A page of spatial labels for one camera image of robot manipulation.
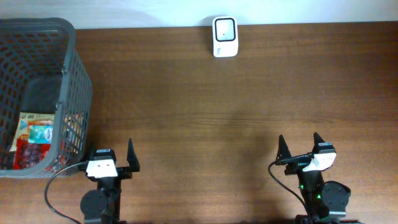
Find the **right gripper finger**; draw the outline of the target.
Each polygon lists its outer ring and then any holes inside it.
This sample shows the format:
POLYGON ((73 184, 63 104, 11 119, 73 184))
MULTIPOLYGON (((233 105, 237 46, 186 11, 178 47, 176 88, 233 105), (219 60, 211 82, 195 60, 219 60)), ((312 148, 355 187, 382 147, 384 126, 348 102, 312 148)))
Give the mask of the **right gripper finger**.
POLYGON ((286 143, 283 135, 280 135, 275 164, 276 165, 284 165, 284 164, 290 162, 291 158, 292 158, 292 155, 289 151, 287 143, 286 143))
POLYGON ((322 143, 325 143, 325 141, 317 132, 313 134, 313 140, 314 140, 314 147, 312 149, 313 153, 319 153, 320 151, 324 150, 324 146, 322 145, 322 143))

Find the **green tissue packet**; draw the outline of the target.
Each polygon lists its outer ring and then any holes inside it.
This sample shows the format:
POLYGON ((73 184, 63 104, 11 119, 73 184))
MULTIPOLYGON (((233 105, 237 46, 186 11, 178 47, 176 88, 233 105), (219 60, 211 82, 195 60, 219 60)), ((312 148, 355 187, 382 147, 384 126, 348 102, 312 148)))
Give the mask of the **green tissue packet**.
POLYGON ((28 143, 50 144, 52 142, 53 126, 29 126, 28 143))

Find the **red Hacks candy bag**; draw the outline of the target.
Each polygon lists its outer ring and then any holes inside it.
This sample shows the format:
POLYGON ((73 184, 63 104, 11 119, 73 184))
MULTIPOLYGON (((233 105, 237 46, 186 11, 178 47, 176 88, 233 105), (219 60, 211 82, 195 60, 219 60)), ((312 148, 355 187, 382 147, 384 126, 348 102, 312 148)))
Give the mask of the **red Hacks candy bag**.
POLYGON ((28 169, 44 159, 51 144, 28 143, 27 139, 18 139, 13 169, 28 169))

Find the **yellow cleaning sheet package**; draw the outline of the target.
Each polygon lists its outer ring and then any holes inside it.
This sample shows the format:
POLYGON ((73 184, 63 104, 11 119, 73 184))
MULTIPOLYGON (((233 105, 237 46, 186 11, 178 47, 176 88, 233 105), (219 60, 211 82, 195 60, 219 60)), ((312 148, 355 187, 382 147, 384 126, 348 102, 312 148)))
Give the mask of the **yellow cleaning sheet package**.
POLYGON ((25 113, 21 112, 16 133, 10 147, 11 152, 17 151, 17 140, 28 140, 31 126, 52 126, 54 114, 25 113))

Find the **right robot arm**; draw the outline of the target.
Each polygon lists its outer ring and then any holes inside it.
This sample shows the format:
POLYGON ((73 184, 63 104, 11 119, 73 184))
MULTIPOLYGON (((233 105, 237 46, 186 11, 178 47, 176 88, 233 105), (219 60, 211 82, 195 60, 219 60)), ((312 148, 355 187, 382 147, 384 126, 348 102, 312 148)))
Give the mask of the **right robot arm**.
POLYGON ((313 140, 310 152, 292 156, 280 135, 276 159, 270 166, 284 166, 285 175, 298 177, 300 194, 280 184, 299 199, 306 211, 306 214, 295 217, 295 223, 339 223, 346 216, 351 189, 336 181, 324 181, 322 172, 333 166, 336 149, 318 133, 313 134, 313 140))

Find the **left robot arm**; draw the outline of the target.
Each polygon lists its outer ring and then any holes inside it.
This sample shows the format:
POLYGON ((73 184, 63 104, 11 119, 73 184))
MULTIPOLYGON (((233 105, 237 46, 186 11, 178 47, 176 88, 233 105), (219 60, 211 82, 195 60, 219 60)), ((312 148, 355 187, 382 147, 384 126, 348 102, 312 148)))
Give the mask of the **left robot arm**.
POLYGON ((91 148, 89 159, 79 166, 88 179, 96 183, 94 190, 81 198, 80 210, 85 223, 120 224, 127 221, 120 218, 121 193, 124 180, 140 171, 140 164, 130 139, 127 145, 128 166, 118 167, 113 149, 91 148))

